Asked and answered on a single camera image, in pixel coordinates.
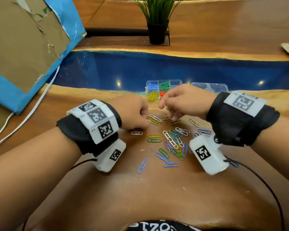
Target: hand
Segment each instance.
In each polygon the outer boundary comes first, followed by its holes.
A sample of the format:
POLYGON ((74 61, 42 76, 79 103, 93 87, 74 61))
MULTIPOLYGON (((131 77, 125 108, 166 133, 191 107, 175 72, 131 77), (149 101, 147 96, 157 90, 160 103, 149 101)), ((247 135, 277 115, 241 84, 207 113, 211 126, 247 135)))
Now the hand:
POLYGON ((148 104, 139 95, 127 93, 107 103, 119 113, 122 120, 122 129, 146 129, 149 127, 147 121, 148 104))
POLYGON ((184 115, 197 116, 206 120, 206 115, 216 96, 204 89, 182 84, 168 91, 160 100, 158 107, 163 109, 166 104, 169 117, 173 121, 184 115))

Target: white cable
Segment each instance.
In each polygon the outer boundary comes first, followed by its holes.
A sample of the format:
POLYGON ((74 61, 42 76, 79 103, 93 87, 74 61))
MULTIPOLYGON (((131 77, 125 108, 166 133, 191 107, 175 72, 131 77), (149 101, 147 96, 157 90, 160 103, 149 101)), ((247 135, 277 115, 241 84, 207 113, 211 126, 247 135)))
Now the white cable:
MULTIPOLYGON (((11 136, 12 134, 14 134, 20 127, 22 127, 22 125, 31 117, 31 115, 35 112, 35 110, 37 109, 38 105, 41 103, 43 97, 45 96, 46 92, 48 91, 48 89, 50 88, 50 86, 52 85, 52 83, 54 82, 54 79, 57 76, 57 73, 60 69, 60 66, 58 66, 57 71, 53 77, 53 79, 50 81, 50 83, 48 84, 48 86, 46 87, 45 91, 43 92, 43 94, 41 95, 41 97, 39 98, 39 100, 37 101, 37 103, 34 105, 33 109, 31 110, 31 112, 28 114, 28 116, 26 116, 26 118, 22 121, 22 123, 19 124, 19 126, 13 130, 8 136, 6 136, 5 138, 3 138, 2 140, 0 140, 0 144, 3 143, 9 136, 11 136)), ((3 131, 3 129, 6 127, 8 120, 11 118, 11 116, 14 113, 11 113, 11 115, 8 117, 8 119, 6 120, 4 126, 1 128, 0 133, 3 131)))

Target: black plant pot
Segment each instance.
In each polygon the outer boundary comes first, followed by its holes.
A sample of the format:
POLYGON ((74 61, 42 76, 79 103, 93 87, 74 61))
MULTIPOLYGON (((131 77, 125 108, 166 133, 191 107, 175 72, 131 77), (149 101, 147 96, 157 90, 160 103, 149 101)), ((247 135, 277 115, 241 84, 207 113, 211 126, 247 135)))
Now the black plant pot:
POLYGON ((161 45, 165 42, 168 24, 169 20, 167 21, 167 23, 162 25, 154 25, 147 23, 147 27, 149 30, 149 39, 151 44, 161 45))

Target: black wrist strap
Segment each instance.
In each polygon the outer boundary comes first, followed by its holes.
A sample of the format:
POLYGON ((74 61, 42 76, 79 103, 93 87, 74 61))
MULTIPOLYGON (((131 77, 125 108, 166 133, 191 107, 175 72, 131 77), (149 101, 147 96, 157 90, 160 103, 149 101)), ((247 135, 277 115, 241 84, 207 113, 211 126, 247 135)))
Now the black wrist strap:
MULTIPOLYGON (((110 104, 106 102, 103 103, 105 103, 113 112, 116 117, 118 126, 121 127, 122 121, 118 112, 110 104)), ((99 144, 95 144, 91 138, 89 130, 77 117, 73 116, 72 114, 60 119, 57 122, 57 127, 59 127, 61 132, 66 137, 77 143, 83 155, 86 153, 92 153, 95 157, 97 157, 119 138, 118 132, 116 132, 99 144)))
POLYGON ((253 117, 228 104, 224 100, 229 93, 221 92, 214 100, 206 120, 212 124, 215 141, 225 145, 251 145, 262 130, 272 126, 280 113, 273 107, 264 105, 253 117))

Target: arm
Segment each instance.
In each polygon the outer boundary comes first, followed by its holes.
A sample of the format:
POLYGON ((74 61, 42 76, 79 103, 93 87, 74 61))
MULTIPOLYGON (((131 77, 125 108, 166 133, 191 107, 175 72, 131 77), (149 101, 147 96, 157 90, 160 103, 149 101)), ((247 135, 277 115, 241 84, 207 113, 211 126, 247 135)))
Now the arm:
MULTIPOLYGON (((183 84, 171 89, 162 98, 159 108, 166 108, 173 121, 184 115, 206 120, 216 94, 183 84)), ((289 118, 280 116, 271 127, 263 130, 251 148, 289 180, 289 118)))
MULTIPOLYGON (((148 106, 132 94, 108 102, 123 129, 147 128, 148 106)), ((80 158, 76 143, 53 128, 0 156, 0 230, 15 230, 80 158)))

